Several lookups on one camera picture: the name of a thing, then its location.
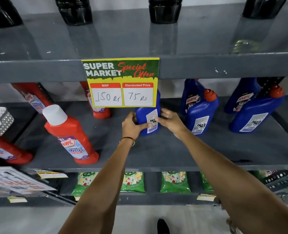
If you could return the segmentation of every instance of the gold bangle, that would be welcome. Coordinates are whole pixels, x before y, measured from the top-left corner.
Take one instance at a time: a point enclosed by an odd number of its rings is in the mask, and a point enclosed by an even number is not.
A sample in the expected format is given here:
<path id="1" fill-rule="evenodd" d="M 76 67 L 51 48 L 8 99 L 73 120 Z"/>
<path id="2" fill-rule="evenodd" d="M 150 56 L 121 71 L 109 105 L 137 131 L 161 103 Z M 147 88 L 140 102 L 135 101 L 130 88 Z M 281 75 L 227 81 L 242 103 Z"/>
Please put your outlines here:
<path id="1" fill-rule="evenodd" d="M 128 137 L 128 136 L 126 136 L 126 137 L 122 137 L 121 140 L 119 140 L 119 143 L 120 143 L 120 142 L 122 141 L 122 139 L 124 139 L 124 138 L 128 138 L 128 139 L 133 140 L 133 145 L 135 145 L 135 141 L 134 141 L 134 139 L 131 138 L 131 137 Z"/>

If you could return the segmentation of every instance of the blue bottle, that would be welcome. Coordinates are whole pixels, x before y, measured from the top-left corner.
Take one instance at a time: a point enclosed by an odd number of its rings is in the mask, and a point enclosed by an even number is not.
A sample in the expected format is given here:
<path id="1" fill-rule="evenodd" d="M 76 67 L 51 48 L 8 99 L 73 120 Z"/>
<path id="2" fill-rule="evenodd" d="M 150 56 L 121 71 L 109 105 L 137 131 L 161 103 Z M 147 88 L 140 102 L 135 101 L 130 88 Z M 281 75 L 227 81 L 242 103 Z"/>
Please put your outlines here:
<path id="1" fill-rule="evenodd" d="M 151 135 L 160 129 L 160 123 L 157 123 L 155 117 L 160 117 L 160 92 L 157 90 L 157 101 L 155 108 L 142 107 L 135 108 L 137 124 L 151 123 L 152 126 L 140 132 L 141 135 Z"/>
<path id="2" fill-rule="evenodd" d="M 246 103 L 230 123 L 229 129 L 235 133 L 253 131 L 284 101 L 284 95 L 280 86 L 272 86 L 268 95 Z"/>
<path id="3" fill-rule="evenodd" d="M 187 111 L 186 127 L 194 135 L 204 134 L 218 106 L 219 98 L 217 94 L 212 90 L 205 89 L 204 98 Z"/>
<path id="4" fill-rule="evenodd" d="M 225 105 L 225 112 L 236 114 L 242 107 L 252 99 L 254 99 L 261 91 L 261 86 L 256 78 L 241 78 L 238 86 Z"/>
<path id="5" fill-rule="evenodd" d="M 186 79 L 181 99 L 180 113 L 186 115 L 187 110 L 199 103 L 204 97 L 204 86 L 198 79 Z"/>

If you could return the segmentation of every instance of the yellow price sign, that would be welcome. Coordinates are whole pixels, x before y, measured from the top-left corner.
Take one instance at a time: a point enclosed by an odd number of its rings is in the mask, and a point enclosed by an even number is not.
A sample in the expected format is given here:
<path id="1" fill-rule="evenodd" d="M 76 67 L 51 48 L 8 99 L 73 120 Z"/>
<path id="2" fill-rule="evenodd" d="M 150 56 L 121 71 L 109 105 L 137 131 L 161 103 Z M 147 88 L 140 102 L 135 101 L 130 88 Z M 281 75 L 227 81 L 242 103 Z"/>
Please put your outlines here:
<path id="1" fill-rule="evenodd" d="M 82 60 L 93 107 L 155 107 L 159 58 Z"/>

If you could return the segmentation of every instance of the white bottle cap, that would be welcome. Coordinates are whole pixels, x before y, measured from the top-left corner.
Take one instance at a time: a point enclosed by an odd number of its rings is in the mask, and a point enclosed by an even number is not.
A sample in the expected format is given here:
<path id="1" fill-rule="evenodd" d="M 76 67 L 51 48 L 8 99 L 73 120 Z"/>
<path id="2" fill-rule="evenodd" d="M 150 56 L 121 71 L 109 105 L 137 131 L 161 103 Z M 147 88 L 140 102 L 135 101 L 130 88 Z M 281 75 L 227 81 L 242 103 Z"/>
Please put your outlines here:
<path id="1" fill-rule="evenodd" d="M 43 109 L 42 114 L 48 123 L 52 126 L 61 125 L 68 118 L 67 114 L 57 104 L 47 106 L 45 109 Z"/>

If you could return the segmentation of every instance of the shoe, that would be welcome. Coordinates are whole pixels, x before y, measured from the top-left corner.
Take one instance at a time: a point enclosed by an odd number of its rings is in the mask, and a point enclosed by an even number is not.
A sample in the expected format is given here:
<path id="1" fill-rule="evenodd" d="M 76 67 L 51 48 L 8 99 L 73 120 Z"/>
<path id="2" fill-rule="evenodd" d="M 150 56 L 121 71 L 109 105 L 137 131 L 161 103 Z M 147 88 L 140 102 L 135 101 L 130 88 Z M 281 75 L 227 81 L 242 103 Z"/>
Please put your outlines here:
<path id="1" fill-rule="evenodd" d="M 157 233 L 158 234 L 170 234 L 168 225 L 166 224 L 165 220 L 159 219 L 157 223 Z"/>

